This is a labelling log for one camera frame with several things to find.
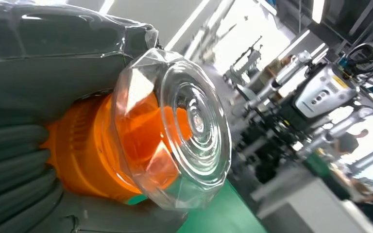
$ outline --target factory floor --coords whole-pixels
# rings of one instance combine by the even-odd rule
[[[229,182],[205,210],[190,212],[178,233],[267,233]]]

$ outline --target metal pipe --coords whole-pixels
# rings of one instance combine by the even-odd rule
[[[359,18],[355,21],[354,25],[352,26],[351,30],[348,32],[349,35],[353,35],[357,29],[360,27],[362,22],[367,18],[368,14],[371,12],[373,9],[373,0],[368,3],[367,7],[362,11],[361,15]]]
[[[251,156],[255,151],[260,149],[263,145],[265,145],[268,142],[268,139],[272,138],[275,135],[273,130],[268,130],[266,132],[266,137],[260,137],[256,141],[254,141],[252,144],[247,146],[242,152],[241,155],[243,155],[245,158],[248,158]]]
[[[228,12],[231,10],[232,5],[234,5],[235,0],[223,0],[218,8],[215,10],[212,17],[207,21],[207,23],[204,25],[205,33],[204,36],[201,38],[198,45],[201,45],[200,47],[196,46],[195,48],[188,48],[188,50],[193,50],[194,52],[190,56],[191,61],[198,60],[204,52],[201,51],[201,49],[208,49],[212,42],[214,41],[214,38],[216,37],[216,33],[218,29],[220,28],[221,21],[226,17]]]
[[[361,33],[361,35],[359,35],[359,37],[354,41],[354,43],[351,45],[351,49],[350,50],[353,50],[358,44],[360,44],[362,42],[362,39],[367,35],[367,33],[369,32],[369,30],[372,29],[372,28],[373,28],[373,20],[368,25],[368,27],[366,27],[364,29],[364,31]]]
[[[298,33],[301,33],[301,17],[302,17],[302,0],[299,1],[299,12],[298,12],[299,29],[298,29]]]

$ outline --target clear plastic lens cover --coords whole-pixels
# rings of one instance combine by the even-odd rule
[[[112,102],[120,164],[165,209],[203,208],[231,164],[228,124],[215,88],[181,55],[150,49],[121,73]]]

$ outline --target ceiling light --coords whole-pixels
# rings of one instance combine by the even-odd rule
[[[311,57],[314,57],[315,55],[317,55],[317,53],[319,51],[321,51],[325,46],[325,43],[322,43],[320,46],[318,46],[318,48],[316,48],[312,53],[311,53]]]
[[[324,58],[325,55],[327,55],[327,52],[328,52],[329,48],[326,48],[324,51],[322,51],[322,53],[320,55],[318,55],[313,61],[312,63],[313,64],[316,64],[317,62],[319,62],[322,58]]]
[[[294,41],[294,43],[292,43],[288,48],[286,48],[279,56],[278,56],[278,59],[281,60],[283,59],[285,56],[288,55],[289,52],[291,52],[291,50],[293,50],[295,48],[295,46],[297,46],[308,34],[310,33],[310,30],[307,30],[306,32],[304,32],[304,34],[302,34],[298,39],[296,39]]]
[[[198,17],[201,11],[206,7],[209,3],[209,0],[202,0],[198,7],[192,12],[188,19],[186,19],[185,23],[181,26],[181,28],[177,31],[174,37],[169,41],[169,43],[165,46],[165,50],[172,50],[176,42],[178,42],[179,38],[185,33],[185,31],[191,26],[192,22]]]
[[[271,14],[273,14],[274,16],[276,16],[277,14],[277,11],[276,9],[271,6],[269,3],[267,3],[265,0],[259,0],[259,3],[265,7],[265,9],[267,9],[269,12],[271,12]]]
[[[312,7],[312,19],[317,23],[321,23],[324,4],[325,0],[314,0],[314,5]]]
[[[111,6],[114,4],[114,2],[115,0],[105,0],[99,10],[99,13],[105,15],[108,14],[109,9],[111,9]]]

